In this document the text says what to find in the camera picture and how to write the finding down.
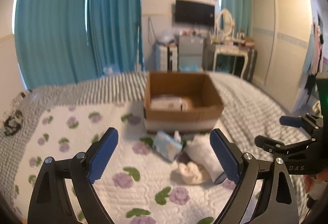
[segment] black flat screen tv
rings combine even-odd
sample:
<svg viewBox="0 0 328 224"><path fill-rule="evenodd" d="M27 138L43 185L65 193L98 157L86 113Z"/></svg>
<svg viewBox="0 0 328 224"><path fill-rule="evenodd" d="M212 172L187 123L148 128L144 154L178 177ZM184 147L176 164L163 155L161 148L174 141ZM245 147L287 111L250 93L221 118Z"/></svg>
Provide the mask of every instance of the black flat screen tv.
<svg viewBox="0 0 328 224"><path fill-rule="evenodd" d="M186 0L175 1L175 22L214 27L215 6Z"/></svg>

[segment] white wardrobe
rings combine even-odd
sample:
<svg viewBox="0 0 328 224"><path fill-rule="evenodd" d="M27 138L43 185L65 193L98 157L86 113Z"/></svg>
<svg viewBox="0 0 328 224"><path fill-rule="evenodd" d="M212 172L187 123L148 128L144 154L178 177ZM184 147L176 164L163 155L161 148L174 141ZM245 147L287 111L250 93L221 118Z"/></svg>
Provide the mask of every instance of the white wardrobe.
<svg viewBox="0 0 328 224"><path fill-rule="evenodd" d="M252 83L293 111L312 26L310 0L252 0L258 56Z"/></svg>

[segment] blue tissue package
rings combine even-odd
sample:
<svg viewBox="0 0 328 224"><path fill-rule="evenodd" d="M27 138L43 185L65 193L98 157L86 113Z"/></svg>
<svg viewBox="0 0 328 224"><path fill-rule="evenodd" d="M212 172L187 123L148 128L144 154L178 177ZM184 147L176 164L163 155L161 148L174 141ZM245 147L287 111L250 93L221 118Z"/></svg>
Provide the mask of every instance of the blue tissue package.
<svg viewBox="0 0 328 224"><path fill-rule="evenodd" d="M169 162L173 162L182 150L181 143L163 131L158 131L155 137L153 148L163 158Z"/></svg>

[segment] cardboard box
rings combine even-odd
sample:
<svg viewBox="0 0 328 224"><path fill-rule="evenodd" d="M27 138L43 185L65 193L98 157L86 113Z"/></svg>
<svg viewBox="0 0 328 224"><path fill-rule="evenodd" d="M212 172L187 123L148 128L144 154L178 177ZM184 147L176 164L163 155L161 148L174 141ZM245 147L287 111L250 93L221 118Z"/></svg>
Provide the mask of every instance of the cardboard box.
<svg viewBox="0 0 328 224"><path fill-rule="evenodd" d="M153 110L151 98L175 95L188 103L187 111ZM144 116L148 132L210 131L224 109L222 99L206 73L150 72L145 90Z"/></svg>

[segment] metal screw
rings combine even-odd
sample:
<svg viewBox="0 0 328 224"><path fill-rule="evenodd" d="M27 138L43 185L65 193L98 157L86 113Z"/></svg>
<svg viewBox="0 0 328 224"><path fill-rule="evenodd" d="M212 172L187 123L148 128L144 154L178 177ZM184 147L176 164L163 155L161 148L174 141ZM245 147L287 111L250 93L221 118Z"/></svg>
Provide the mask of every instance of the metal screw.
<svg viewBox="0 0 328 224"><path fill-rule="evenodd" d="M276 161L277 161L278 164L284 163L284 161L280 157L277 157Z"/></svg>
<svg viewBox="0 0 328 224"><path fill-rule="evenodd" d="M45 160L44 160L45 163L49 164L52 162L52 157L47 157Z"/></svg>
<svg viewBox="0 0 328 224"><path fill-rule="evenodd" d="M85 152L79 152L79 153L76 154L77 159L82 159L84 157L85 157Z"/></svg>
<svg viewBox="0 0 328 224"><path fill-rule="evenodd" d="M253 158L253 156L250 153L244 154L244 157L248 160L251 160Z"/></svg>

